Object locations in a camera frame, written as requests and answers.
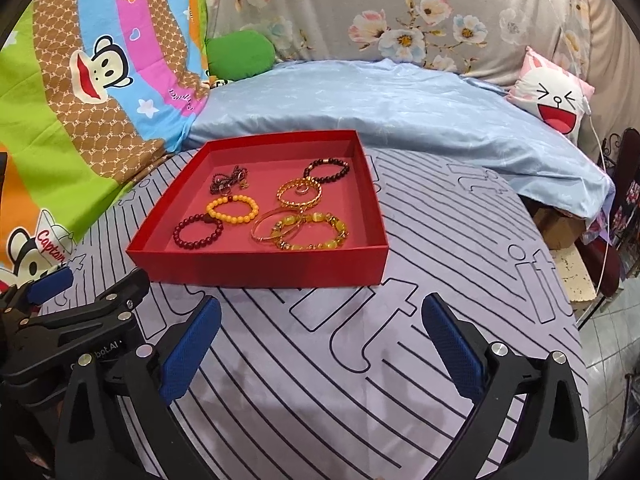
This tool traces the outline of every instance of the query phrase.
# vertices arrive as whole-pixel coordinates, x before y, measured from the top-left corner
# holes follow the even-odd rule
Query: pink cartoon pillow
[[[506,99],[577,144],[580,121],[593,92],[593,86],[528,46],[520,78]]]

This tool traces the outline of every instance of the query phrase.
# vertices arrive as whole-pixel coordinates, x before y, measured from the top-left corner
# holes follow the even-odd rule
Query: gold bangle
[[[214,211],[217,206],[227,202],[245,202],[251,206],[251,212],[245,216],[231,216]],[[217,218],[218,220],[228,222],[229,224],[248,224],[258,215],[258,211],[260,211],[260,209],[258,208],[257,203],[255,203],[255,200],[250,196],[245,195],[222,196],[207,204],[207,213],[211,218]]]
[[[297,244],[290,244],[289,242],[285,241],[282,236],[279,236],[279,237],[276,237],[275,239],[275,244],[277,248],[283,249],[285,251],[301,251],[301,250],[309,250],[309,249],[337,249],[344,243],[344,241],[347,239],[347,236],[349,235],[349,233],[347,232],[347,226],[344,224],[344,222],[336,218],[331,213],[316,212],[316,213],[311,213],[307,215],[303,214],[303,215],[300,215],[300,217],[303,219],[303,223],[327,222],[338,233],[337,237],[335,237],[333,240],[329,240],[328,242],[324,242],[322,244],[309,244],[306,246],[302,246]],[[284,223],[282,220],[277,222],[277,224],[273,226],[271,235],[275,235],[278,232],[281,232],[283,226],[284,226]]]
[[[298,186],[313,187],[318,192],[318,194],[308,202],[290,202],[289,200],[284,200],[282,198],[282,195],[287,189]],[[294,178],[293,180],[289,180],[288,182],[282,184],[282,186],[280,186],[280,189],[276,193],[276,198],[278,199],[278,202],[280,202],[281,206],[287,207],[289,209],[300,209],[300,211],[304,211],[305,209],[310,209],[318,205],[321,196],[322,186],[320,186],[320,183],[316,182],[312,178]]]
[[[283,224],[283,226],[288,226],[289,229],[287,229],[286,231],[277,231],[276,233],[274,233],[273,231],[271,232],[271,236],[256,236],[255,232],[258,229],[258,225],[260,225],[262,222],[264,222],[268,217],[273,216],[275,214],[278,213],[284,213],[284,212],[295,212],[295,215],[288,215],[285,216],[281,222]],[[260,218],[258,218],[255,222],[254,222],[254,226],[251,228],[251,238],[253,238],[256,242],[269,242],[271,240],[275,240],[276,238],[284,238],[287,235],[289,235],[290,233],[297,231],[298,229],[300,229],[300,226],[303,223],[303,217],[301,215],[302,211],[300,211],[299,209],[296,211],[291,210],[288,207],[279,207],[277,209],[273,209],[267,213],[265,213],[264,215],[262,215]]]

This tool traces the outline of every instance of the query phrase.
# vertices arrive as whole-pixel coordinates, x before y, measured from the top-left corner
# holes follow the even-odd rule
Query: cartoon blanket
[[[33,0],[0,51],[0,290],[64,262],[179,149],[209,77],[204,0]]]

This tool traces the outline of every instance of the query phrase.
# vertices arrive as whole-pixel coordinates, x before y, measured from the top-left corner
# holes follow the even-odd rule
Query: red tray
[[[349,236],[335,250],[284,251],[272,242],[250,237],[252,224],[224,224],[220,238],[206,248],[185,250],[172,239],[175,226],[187,216],[204,213],[218,196],[209,192],[214,173],[230,174],[234,166],[247,168],[249,187],[235,194],[252,197],[260,215],[277,208],[277,189],[287,180],[302,177],[316,158],[346,160],[350,172],[337,182],[322,186],[322,201],[311,212],[331,212],[347,225]],[[320,166],[315,176],[339,168]],[[299,201],[293,190],[285,198]],[[230,215],[245,214],[244,203],[219,206]],[[267,219],[258,234],[268,235],[280,216]],[[183,229],[185,240],[197,240],[212,232],[212,224],[195,222]],[[295,244],[320,243],[335,237],[329,224],[305,225],[287,239]],[[371,181],[367,159],[352,130],[290,132],[235,137],[208,142],[189,161],[146,217],[127,248],[134,263],[156,282],[189,283],[249,288],[313,288],[377,285],[382,280],[388,241]]]

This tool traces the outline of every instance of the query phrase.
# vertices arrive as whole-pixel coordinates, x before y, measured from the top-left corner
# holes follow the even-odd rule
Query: bracelet
[[[193,224],[194,222],[203,221],[205,224],[215,224],[216,230],[213,231],[213,234],[202,238],[201,240],[196,240],[195,242],[187,242],[180,238],[180,231],[182,231],[187,225]],[[174,229],[174,242],[178,247],[183,249],[199,249],[201,247],[206,247],[213,242],[215,242],[220,235],[222,234],[222,222],[218,219],[211,218],[209,215],[200,214],[193,215],[188,218],[185,218],[181,221]]]
[[[233,184],[240,184],[240,189],[246,189],[249,187],[246,181],[247,173],[247,169],[241,168],[240,166],[236,166],[231,172],[231,175],[216,173],[211,180],[209,191],[212,195],[220,194],[229,196],[231,195],[231,186],[233,186]]]
[[[227,202],[229,202],[229,200],[231,200],[232,202],[247,203],[249,206],[251,206],[251,212],[245,216],[231,216],[214,211],[217,206],[219,206],[220,204],[226,204]],[[258,215],[258,211],[260,211],[260,209],[258,208],[257,203],[255,203],[255,200],[250,196],[245,195],[233,195],[232,197],[223,196],[207,204],[207,213],[211,218],[217,218],[218,220],[229,222],[230,224],[241,224],[243,222],[248,224]]]
[[[331,213],[312,213],[309,215],[300,215],[303,219],[303,222],[327,222],[330,224],[335,231],[338,233],[337,237],[333,240],[329,240],[328,242],[324,242],[322,244],[309,244],[307,246],[290,244],[283,240],[283,237],[277,237],[276,239],[276,247],[279,249],[283,249],[285,251],[300,251],[300,250],[309,250],[309,249],[337,249],[340,247],[344,241],[347,239],[349,233],[347,232],[347,226],[344,222],[338,218],[336,218]],[[284,222],[280,220],[276,225],[273,226],[271,231],[271,235],[281,232],[282,227],[284,226]]]
[[[268,241],[271,241],[271,240],[275,240],[276,238],[284,238],[287,235],[289,235],[290,233],[300,229],[300,226],[303,223],[303,217],[301,215],[301,211],[298,210],[297,212],[295,212],[296,213],[295,215],[290,214],[288,216],[285,216],[281,220],[283,227],[288,226],[289,229],[286,229],[285,231],[277,231],[277,232],[274,232],[272,230],[271,231],[271,236],[256,236],[255,232],[258,229],[258,225],[260,225],[262,222],[264,222],[268,217],[273,216],[273,215],[278,214],[278,213],[284,213],[284,212],[290,212],[291,213],[292,210],[287,208],[287,207],[279,207],[277,209],[273,209],[273,210],[265,213],[260,218],[258,218],[254,222],[254,226],[251,228],[251,238],[253,238],[256,242],[268,242]]]
[[[282,198],[282,195],[287,189],[291,189],[292,187],[297,188],[299,186],[307,186],[307,190],[308,187],[311,186],[318,192],[318,194],[308,202],[290,202],[289,200],[284,200]],[[304,211],[305,209],[310,209],[318,205],[321,196],[322,186],[320,186],[320,183],[313,178],[294,178],[293,180],[289,180],[288,182],[280,186],[280,189],[276,193],[276,198],[278,199],[278,202],[280,202],[281,206],[288,209],[300,209],[300,211]]]
[[[328,176],[311,176],[311,170],[313,168],[317,168],[318,166],[322,166],[324,164],[335,164],[336,166],[341,166],[342,169],[338,171],[336,174],[328,175]],[[339,158],[330,157],[330,158],[316,158],[311,164],[309,164],[306,168],[302,176],[304,178],[310,179],[312,178],[316,182],[320,184],[326,184],[327,182],[335,182],[336,180],[340,180],[342,177],[346,176],[349,173],[349,164],[340,160]],[[305,184],[300,184],[296,188],[296,193],[298,195],[307,194],[309,191],[309,186]]]

